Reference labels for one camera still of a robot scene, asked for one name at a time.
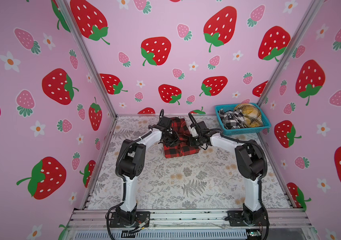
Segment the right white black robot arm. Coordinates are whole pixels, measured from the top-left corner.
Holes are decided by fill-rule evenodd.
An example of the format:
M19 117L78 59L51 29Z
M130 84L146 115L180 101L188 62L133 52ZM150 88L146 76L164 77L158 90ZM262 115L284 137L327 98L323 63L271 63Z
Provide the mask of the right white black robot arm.
M231 224L269 227L266 207L262 202L262 179L267 174L267 160L261 146L254 140L243 141L224 135L223 130L209 129L188 114L192 124L189 143L193 146L212 146L235 154L237 169L244 178L245 200L241 213L229 211L225 218Z

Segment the red black plaid shirt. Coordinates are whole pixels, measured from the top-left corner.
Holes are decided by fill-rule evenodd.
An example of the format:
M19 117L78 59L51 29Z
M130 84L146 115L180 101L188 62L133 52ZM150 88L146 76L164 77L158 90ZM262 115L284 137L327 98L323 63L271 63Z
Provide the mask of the red black plaid shirt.
M171 128L177 133L177 145L167 147L164 145L164 154L166 159L185 157L199 153L199 147L190 146L188 141L191 136L185 119L171 118Z

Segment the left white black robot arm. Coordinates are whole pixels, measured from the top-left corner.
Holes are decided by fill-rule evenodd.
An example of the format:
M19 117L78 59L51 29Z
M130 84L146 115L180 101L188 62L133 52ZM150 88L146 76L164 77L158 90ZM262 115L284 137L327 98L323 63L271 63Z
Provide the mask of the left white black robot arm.
M144 170L147 148L158 143L177 145L178 140L178 134L171 128L151 126L137 139L123 141L115 173L122 179L122 200L116 207L116 219L124 225L131 226L136 219L138 177Z

